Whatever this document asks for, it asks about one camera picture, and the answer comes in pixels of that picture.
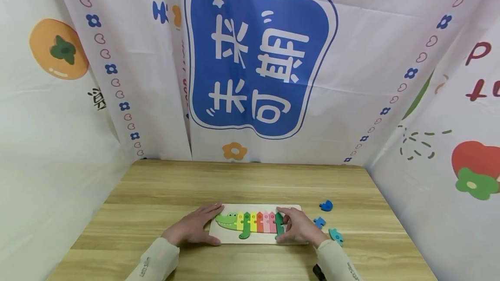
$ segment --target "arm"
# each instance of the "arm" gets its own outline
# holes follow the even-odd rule
[[[220,203],[205,205],[173,224],[142,254],[141,262],[125,281],[165,280],[177,267],[179,246],[184,242],[220,245],[219,239],[208,235],[203,227],[223,209]]]
[[[177,267],[179,248],[164,238],[156,239],[142,254],[141,263],[125,281],[163,281]]]
[[[342,247],[327,239],[316,250],[318,264],[328,281],[363,281]]]
[[[342,247],[330,240],[303,211],[295,208],[277,208],[284,213],[286,232],[279,235],[277,242],[308,242],[316,248],[318,264],[327,281],[362,281]]]

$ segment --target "sleeve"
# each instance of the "sleeve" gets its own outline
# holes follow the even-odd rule
[[[141,262],[125,281],[164,281],[179,263],[179,248],[158,238],[142,254]]]
[[[342,247],[333,240],[323,241],[316,250],[318,265],[327,281],[363,281]]]

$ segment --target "orange flower print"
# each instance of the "orange flower print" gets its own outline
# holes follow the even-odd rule
[[[246,147],[241,146],[241,144],[237,142],[231,142],[230,144],[223,146],[222,150],[224,151],[224,157],[228,160],[242,160],[247,154]]]

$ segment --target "white curtain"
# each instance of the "white curtain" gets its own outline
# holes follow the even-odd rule
[[[365,166],[440,281],[495,280],[497,2],[7,1],[1,76],[17,88],[0,108],[18,151],[0,192],[40,186],[39,206],[0,208],[0,275],[50,242],[17,280],[43,278],[147,157]]]

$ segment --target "wooden table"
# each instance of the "wooden table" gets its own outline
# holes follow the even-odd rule
[[[319,208],[325,199],[331,212]],[[165,228],[210,202],[299,204],[343,234],[365,281],[435,281],[361,167],[161,160],[131,167],[49,281],[123,281]],[[167,280],[317,280],[315,264],[309,245],[188,246]]]

